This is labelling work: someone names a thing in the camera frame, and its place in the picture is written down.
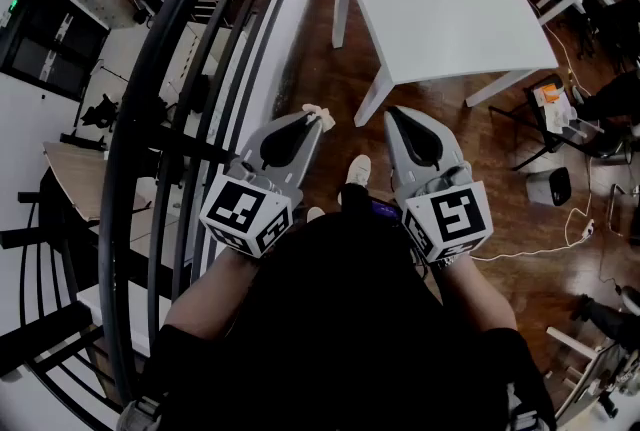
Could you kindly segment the black equipment stand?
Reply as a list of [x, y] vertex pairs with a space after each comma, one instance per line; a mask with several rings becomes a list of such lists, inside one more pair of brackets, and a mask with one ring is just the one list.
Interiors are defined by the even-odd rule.
[[118, 103], [111, 100], [107, 94], [96, 106], [90, 106], [80, 117], [83, 126], [96, 126], [99, 129], [112, 130], [118, 116]]

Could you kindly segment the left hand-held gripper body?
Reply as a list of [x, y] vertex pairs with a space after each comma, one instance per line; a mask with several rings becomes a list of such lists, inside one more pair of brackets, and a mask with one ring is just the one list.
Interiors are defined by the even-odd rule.
[[293, 225], [293, 211], [303, 199], [300, 186], [236, 159], [215, 176], [199, 219], [217, 241], [260, 258]]

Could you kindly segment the metal frame chair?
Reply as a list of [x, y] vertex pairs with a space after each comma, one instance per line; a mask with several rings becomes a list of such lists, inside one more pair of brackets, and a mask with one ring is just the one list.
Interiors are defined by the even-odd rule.
[[611, 185], [606, 225], [616, 236], [640, 247], [640, 184], [630, 190], [617, 183]]

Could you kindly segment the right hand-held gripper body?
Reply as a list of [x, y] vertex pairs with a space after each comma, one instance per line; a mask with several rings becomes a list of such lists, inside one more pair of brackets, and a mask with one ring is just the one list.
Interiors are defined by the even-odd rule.
[[392, 181], [400, 224], [425, 263], [469, 253], [492, 235], [485, 187], [468, 162], [444, 171], [394, 163]]

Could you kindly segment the person's right forearm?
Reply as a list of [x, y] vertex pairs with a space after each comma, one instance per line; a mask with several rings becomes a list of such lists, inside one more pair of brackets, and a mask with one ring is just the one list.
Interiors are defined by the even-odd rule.
[[489, 282], [468, 254], [438, 268], [434, 278], [446, 311], [479, 332], [517, 329], [507, 299]]

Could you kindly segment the white square table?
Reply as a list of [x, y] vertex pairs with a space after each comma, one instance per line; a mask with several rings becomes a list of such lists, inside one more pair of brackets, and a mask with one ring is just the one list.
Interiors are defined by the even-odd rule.
[[[335, 0], [332, 45], [343, 45], [351, 0]], [[364, 126], [398, 85], [477, 74], [499, 79], [474, 107], [558, 61], [527, 0], [355, 0], [380, 68], [354, 116]]]

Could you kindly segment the person's black clothing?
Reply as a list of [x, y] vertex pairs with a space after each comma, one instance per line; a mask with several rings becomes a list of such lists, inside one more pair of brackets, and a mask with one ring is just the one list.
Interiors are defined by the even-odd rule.
[[341, 196], [252, 261], [222, 336], [161, 327], [139, 389], [161, 403], [159, 431], [505, 431], [510, 383], [556, 431], [518, 328], [479, 332], [449, 314], [367, 189]]

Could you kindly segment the person's left forearm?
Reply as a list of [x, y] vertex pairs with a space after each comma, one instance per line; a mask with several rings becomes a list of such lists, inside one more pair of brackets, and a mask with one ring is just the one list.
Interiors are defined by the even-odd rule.
[[171, 306], [164, 325], [204, 340], [222, 336], [245, 299], [259, 266], [225, 249]]

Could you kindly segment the black framed glass door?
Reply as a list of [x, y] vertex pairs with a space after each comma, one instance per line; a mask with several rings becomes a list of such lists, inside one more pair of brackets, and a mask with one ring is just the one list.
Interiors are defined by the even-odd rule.
[[82, 101], [109, 30], [71, 0], [13, 0], [7, 14], [0, 72]]

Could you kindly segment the black curved metal railing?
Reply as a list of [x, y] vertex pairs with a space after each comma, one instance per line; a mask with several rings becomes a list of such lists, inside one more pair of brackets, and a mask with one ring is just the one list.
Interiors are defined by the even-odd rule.
[[216, 175], [243, 156], [270, 105], [309, 0], [218, 0], [187, 63], [175, 113], [152, 113], [199, 0], [165, 0], [124, 93], [99, 222], [101, 320], [120, 400], [138, 396], [131, 319], [142, 351], [170, 304], [227, 245], [199, 219]]

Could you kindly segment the white plastic bag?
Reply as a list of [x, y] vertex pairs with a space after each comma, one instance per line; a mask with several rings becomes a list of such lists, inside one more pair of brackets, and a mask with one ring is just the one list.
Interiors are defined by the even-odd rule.
[[573, 127], [570, 124], [568, 115], [559, 107], [549, 104], [545, 105], [543, 107], [543, 110], [545, 126], [548, 132], [561, 135], [564, 129], [568, 129], [573, 133], [579, 135], [581, 138], [587, 137], [587, 134], [585, 132]]

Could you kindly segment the black folding chair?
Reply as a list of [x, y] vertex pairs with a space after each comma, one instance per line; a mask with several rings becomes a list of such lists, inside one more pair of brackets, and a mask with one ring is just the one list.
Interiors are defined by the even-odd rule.
[[[548, 132], [544, 121], [544, 110], [535, 106], [532, 90], [536, 86], [544, 84], [555, 84], [557, 87], [563, 86], [567, 95], [568, 104], [561, 107], [570, 119], [570, 124], [587, 134], [586, 138], [581, 138], [568, 129], [564, 129], [561, 135]], [[634, 150], [632, 147], [633, 138], [622, 125], [606, 118], [603, 120], [584, 120], [578, 117], [576, 100], [569, 98], [569, 93], [561, 77], [553, 73], [537, 81], [524, 89], [525, 100], [522, 104], [504, 110], [496, 106], [491, 106], [489, 111], [504, 118], [512, 120], [517, 126], [522, 126], [528, 130], [535, 131], [540, 135], [541, 149], [531, 157], [517, 164], [516, 171], [524, 168], [533, 161], [545, 154], [557, 152], [562, 146], [569, 146], [589, 158], [597, 159], [604, 164], [629, 163], [633, 159]]]

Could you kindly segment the wooden table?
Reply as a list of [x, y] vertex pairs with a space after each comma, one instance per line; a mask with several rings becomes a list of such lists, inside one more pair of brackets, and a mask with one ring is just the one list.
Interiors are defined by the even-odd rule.
[[71, 205], [86, 221], [100, 219], [105, 153], [67, 143], [43, 143], [44, 155]]

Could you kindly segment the orange white box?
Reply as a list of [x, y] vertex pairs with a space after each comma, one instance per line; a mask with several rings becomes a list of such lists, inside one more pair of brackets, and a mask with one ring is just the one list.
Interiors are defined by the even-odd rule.
[[544, 84], [536, 86], [532, 90], [535, 106], [539, 108], [557, 106], [559, 108], [568, 104], [567, 95], [563, 86]]

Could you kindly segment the small white object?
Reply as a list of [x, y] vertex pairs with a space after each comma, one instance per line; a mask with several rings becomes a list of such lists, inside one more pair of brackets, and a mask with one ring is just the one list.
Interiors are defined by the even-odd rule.
[[302, 106], [304, 112], [310, 113], [314, 118], [319, 118], [322, 123], [322, 130], [328, 132], [335, 124], [335, 119], [331, 116], [328, 108], [322, 108], [314, 104], [304, 104]]

